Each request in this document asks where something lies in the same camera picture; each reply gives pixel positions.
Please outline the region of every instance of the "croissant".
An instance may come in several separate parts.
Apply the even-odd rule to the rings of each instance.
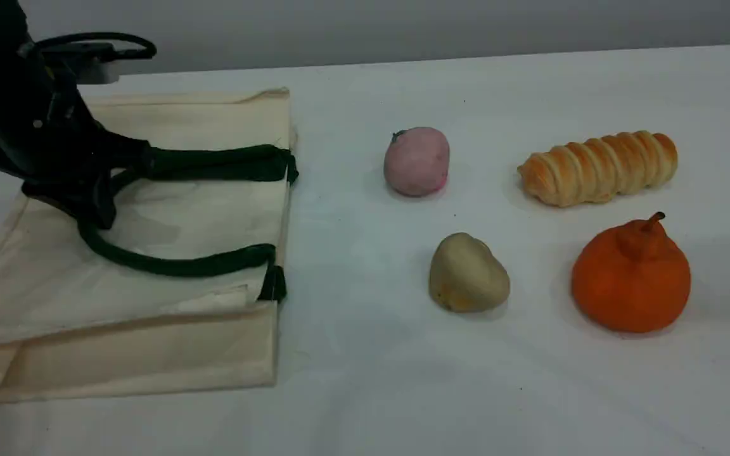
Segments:
[[[658,187],[677,170],[675,144],[661,133],[619,133],[532,153],[518,167],[523,190],[547,205],[606,203],[617,193]]]

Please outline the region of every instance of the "black cable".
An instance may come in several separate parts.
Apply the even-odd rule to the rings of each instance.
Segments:
[[[157,55],[157,46],[149,40],[137,35],[122,34],[121,32],[84,32],[84,34],[63,35],[63,37],[47,38],[35,42],[38,50],[46,49],[62,44],[78,43],[79,41],[124,41],[126,43],[138,44],[144,49],[124,49],[116,52],[114,60],[140,60],[140,58],[151,58]]]

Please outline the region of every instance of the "green strap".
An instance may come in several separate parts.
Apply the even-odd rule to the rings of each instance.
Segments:
[[[224,151],[177,152],[153,150],[150,171],[124,170],[113,176],[111,190],[119,193],[138,179],[247,180],[275,182],[284,174],[290,184],[298,178],[295,157],[289,150],[272,145],[257,145]],[[260,298],[282,300],[286,296],[283,269],[275,265],[275,245],[256,244],[192,260],[166,260],[127,251],[107,242],[95,225],[78,221],[81,239],[96,254],[118,265],[171,277],[214,277],[242,269],[269,265]]]

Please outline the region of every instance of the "toy fruit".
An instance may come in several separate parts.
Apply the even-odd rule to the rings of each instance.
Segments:
[[[646,333],[683,312],[692,287],[689,262],[656,213],[597,234],[573,265],[577,306],[608,329]]]
[[[430,297],[452,312],[481,312],[509,298],[509,274],[489,247],[467,233],[447,236],[432,256]]]
[[[449,173],[449,143],[444,133],[415,127],[394,133],[385,153],[385,180],[405,196],[441,190]]]

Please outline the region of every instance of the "potato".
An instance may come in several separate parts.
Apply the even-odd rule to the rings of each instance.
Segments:
[[[430,297],[452,312],[483,312],[509,298],[509,274],[480,239],[447,236],[430,265]]]
[[[444,133],[415,127],[394,134],[385,153],[385,180],[405,196],[426,196],[443,188],[449,173]]]

